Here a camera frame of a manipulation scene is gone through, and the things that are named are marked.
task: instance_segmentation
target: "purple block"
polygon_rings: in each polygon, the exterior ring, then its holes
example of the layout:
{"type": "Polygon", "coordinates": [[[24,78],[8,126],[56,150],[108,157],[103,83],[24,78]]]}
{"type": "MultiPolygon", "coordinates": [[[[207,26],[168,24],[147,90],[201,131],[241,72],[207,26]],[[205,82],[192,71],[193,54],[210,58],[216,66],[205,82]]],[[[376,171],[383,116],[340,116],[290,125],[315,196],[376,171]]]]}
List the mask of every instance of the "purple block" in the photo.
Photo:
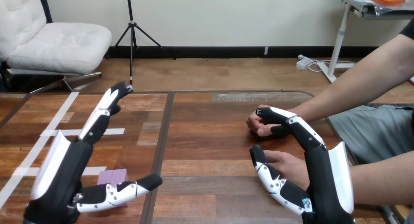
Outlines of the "purple block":
{"type": "Polygon", "coordinates": [[[126,174],[126,169],[115,169],[112,172],[111,184],[116,186],[119,183],[128,180],[128,175],[126,174]]]}
{"type": "Polygon", "coordinates": [[[127,179],[126,169],[105,170],[99,172],[97,185],[109,183],[112,186],[116,186],[119,183],[125,182],[127,179]]]}

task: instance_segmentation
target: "robotic hand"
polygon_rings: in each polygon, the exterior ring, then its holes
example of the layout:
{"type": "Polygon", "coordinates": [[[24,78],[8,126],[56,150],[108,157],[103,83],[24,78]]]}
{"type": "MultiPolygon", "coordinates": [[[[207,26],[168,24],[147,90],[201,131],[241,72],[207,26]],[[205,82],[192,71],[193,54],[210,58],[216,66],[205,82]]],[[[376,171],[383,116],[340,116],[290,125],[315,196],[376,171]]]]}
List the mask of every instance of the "robotic hand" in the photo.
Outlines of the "robotic hand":
{"type": "Polygon", "coordinates": [[[80,213],[121,206],[162,184],[157,174],[116,186],[82,187],[81,184],[94,143],[106,131],[109,117],[120,111],[118,101],[132,90],[132,86],[126,86],[124,82],[108,89],[74,142],[58,131],[33,184],[32,200],[24,211],[23,223],[74,223],[80,213]]]}
{"type": "Polygon", "coordinates": [[[345,143],[328,151],[322,138],[301,117],[286,110],[265,107],[258,108],[256,114],[264,124],[288,128],[298,140],[305,151],[310,181],[304,191],[281,178],[267,163],[262,148],[254,145],[250,155],[266,190],[283,206],[301,214],[304,224],[353,224],[353,191],[345,143]]]}

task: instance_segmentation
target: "black sleeve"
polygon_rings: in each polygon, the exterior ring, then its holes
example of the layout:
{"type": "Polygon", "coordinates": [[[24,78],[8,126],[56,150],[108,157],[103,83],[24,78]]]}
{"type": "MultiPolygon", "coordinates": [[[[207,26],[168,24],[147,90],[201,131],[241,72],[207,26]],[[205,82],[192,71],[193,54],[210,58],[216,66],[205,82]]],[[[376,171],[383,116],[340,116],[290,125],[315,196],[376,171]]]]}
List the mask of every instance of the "black sleeve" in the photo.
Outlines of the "black sleeve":
{"type": "Polygon", "coordinates": [[[401,31],[400,34],[414,40],[414,19],[411,19],[410,23],[408,23],[408,25],[401,31]]]}

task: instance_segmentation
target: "tripod stand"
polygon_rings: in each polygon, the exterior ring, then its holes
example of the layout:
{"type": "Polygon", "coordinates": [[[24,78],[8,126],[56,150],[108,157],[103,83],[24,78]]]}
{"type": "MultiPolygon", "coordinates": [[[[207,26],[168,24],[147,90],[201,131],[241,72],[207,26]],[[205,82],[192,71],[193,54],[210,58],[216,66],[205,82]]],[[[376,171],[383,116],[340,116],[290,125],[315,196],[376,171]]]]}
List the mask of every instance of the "tripod stand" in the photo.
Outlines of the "tripod stand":
{"type": "MultiPolygon", "coordinates": [[[[121,42],[121,40],[124,38],[124,36],[126,35],[126,33],[128,32],[129,29],[131,29],[131,58],[130,58],[130,67],[129,67],[129,84],[132,84],[132,64],[134,63],[134,53],[137,53],[137,41],[135,38],[135,28],[137,28],[138,30],[140,30],[145,36],[147,36],[150,40],[152,40],[160,49],[162,49],[162,46],[155,41],[149,34],[147,34],[143,29],[141,29],[136,22],[134,22],[134,19],[132,17],[132,7],[131,7],[131,0],[128,0],[128,9],[129,9],[129,19],[131,20],[130,23],[128,23],[128,27],[126,28],[126,30],[124,31],[124,33],[122,34],[122,36],[119,38],[118,42],[115,44],[114,48],[116,48],[118,46],[118,44],[121,42]]],[[[176,60],[176,58],[174,56],[172,56],[168,50],[166,50],[167,54],[169,57],[174,58],[174,60],[176,60]]]]}

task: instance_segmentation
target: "forearm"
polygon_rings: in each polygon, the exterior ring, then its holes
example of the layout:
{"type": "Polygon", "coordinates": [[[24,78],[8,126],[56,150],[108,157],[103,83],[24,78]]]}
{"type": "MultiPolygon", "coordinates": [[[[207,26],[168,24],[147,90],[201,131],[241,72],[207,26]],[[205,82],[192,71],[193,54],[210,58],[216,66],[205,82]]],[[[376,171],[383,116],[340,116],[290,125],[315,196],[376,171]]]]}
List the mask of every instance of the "forearm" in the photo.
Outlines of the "forearm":
{"type": "Polygon", "coordinates": [[[357,204],[413,204],[414,151],[351,168],[357,204]]]}
{"type": "Polygon", "coordinates": [[[373,101],[412,76],[414,40],[398,35],[291,111],[306,121],[328,117],[373,101]]]}

